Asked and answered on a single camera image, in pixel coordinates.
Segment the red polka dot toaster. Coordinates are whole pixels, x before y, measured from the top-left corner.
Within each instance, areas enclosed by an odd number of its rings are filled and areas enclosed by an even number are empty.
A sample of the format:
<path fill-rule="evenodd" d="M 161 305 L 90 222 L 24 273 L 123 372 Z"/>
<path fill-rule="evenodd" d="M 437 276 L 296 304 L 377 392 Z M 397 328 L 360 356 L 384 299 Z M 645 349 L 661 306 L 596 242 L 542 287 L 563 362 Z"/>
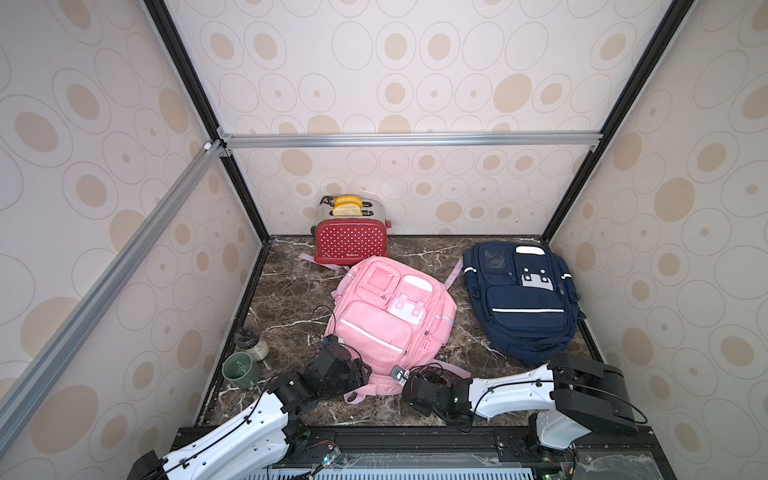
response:
<path fill-rule="evenodd" d="M 375 200 L 364 202 L 362 217 L 334 217 L 334 199 L 324 196 L 318 206 L 318 220 L 311 229 L 315 239 L 314 261 L 319 264 L 351 266 L 372 256 L 387 255 L 387 230 L 384 206 Z"/>

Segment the navy blue backpack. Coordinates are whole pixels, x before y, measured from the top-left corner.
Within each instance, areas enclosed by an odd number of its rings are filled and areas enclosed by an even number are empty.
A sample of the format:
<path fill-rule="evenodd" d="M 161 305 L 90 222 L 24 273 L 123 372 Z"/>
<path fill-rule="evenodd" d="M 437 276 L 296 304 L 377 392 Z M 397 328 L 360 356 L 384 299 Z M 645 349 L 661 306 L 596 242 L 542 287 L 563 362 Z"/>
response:
<path fill-rule="evenodd" d="M 585 317 L 566 262 L 545 245 L 483 242 L 463 276 L 492 348 L 531 367 L 565 351 Z"/>

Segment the pink backpack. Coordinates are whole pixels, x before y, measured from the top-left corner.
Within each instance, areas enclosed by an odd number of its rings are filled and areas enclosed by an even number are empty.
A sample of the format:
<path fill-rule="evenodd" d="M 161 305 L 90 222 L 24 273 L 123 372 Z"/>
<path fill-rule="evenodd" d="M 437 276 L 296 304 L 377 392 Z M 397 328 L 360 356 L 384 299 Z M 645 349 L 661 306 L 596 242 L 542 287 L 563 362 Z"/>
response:
<path fill-rule="evenodd" d="M 392 368 L 410 370 L 438 361 L 456 315 L 456 303 L 443 283 L 387 257 L 370 257 L 351 267 L 332 297 L 328 343 L 335 337 L 372 368 L 368 384 L 350 392 L 355 394 L 352 403 L 402 394 L 403 387 L 390 376 Z"/>

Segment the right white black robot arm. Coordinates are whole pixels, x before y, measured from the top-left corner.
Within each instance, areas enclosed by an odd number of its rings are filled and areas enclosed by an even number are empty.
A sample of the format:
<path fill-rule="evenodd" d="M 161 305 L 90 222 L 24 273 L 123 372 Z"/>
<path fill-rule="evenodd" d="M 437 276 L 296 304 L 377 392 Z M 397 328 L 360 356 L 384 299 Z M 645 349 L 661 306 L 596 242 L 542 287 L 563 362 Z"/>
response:
<path fill-rule="evenodd" d="M 416 411 L 464 432 L 477 418 L 530 411 L 528 443 L 551 450 L 565 450 L 590 433 L 634 436 L 647 422 L 635 419 L 639 411 L 630 402 L 622 370 L 567 353 L 506 377 L 471 378 L 438 361 L 410 370 L 395 366 L 390 376 Z"/>

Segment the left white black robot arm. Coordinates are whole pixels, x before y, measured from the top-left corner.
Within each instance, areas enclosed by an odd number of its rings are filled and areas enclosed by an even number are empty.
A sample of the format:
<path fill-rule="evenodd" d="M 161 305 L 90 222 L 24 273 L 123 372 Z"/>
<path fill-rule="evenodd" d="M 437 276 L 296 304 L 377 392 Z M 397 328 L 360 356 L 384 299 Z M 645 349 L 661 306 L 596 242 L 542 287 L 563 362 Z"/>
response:
<path fill-rule="evenodd" d="M 136 460 L 130 479 L 236 479 L 303 451 L 310 433 L 302 417 L 320 402 L 368 384 L 372 368 L 332 337 L 311 364 L 281 373 L 238 415 L 160 458 Z"/>

